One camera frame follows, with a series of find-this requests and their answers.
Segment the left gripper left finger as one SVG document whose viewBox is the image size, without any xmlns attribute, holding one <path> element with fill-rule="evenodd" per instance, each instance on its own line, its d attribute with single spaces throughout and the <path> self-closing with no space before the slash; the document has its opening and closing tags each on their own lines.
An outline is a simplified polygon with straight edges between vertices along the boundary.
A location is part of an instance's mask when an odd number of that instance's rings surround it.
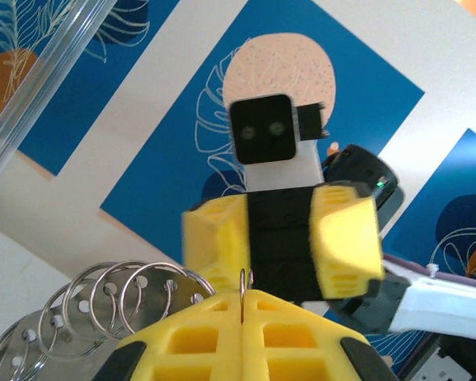
<svg viewBox="0 0 476 381">
<path fill-rule="evenodd" d="M 238 380 L 240 295 L 215 294 L 164 318 L 116 347 L 95 380 Z"/>
</svg>

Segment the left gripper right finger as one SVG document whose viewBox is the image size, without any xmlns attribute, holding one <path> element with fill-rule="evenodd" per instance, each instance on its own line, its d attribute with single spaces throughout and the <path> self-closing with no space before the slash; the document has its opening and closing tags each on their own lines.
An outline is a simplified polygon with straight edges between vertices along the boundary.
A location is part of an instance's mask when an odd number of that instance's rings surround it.
<svg viewBox="0 0 476 381">
<path fill-rule="evenodd" d="M 243 380 L 396 380 L 348 327 L 258 290 L 244 292 Z"/>
</svg>

